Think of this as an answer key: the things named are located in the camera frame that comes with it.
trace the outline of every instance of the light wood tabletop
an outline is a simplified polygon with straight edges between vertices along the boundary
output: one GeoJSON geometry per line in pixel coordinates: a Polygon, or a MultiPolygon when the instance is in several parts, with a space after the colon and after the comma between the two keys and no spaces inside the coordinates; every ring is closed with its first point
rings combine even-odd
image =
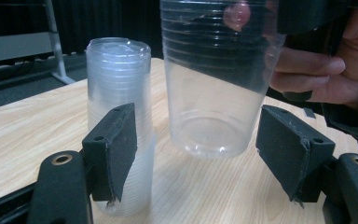
{"type": "MultiPolygon", "coordinates": [[[[95,223],[324,223],[319,202],[291,203],[259,157],[255,134],[233,159],[200,160],[172,145],[164,62],[152,59],[153,125],[157,135],[150,204],[129,217],[110,217],[93,204],[95,223]]],[[[87,80],[0,107],[0,197],[36,181],[39,165],[63,150],[80,150],[88,133],[87,80]]],[[[324,118],[274,99],[336,142],[335,156],[357,152],[350,136],[327,128],[324,118]]]]}

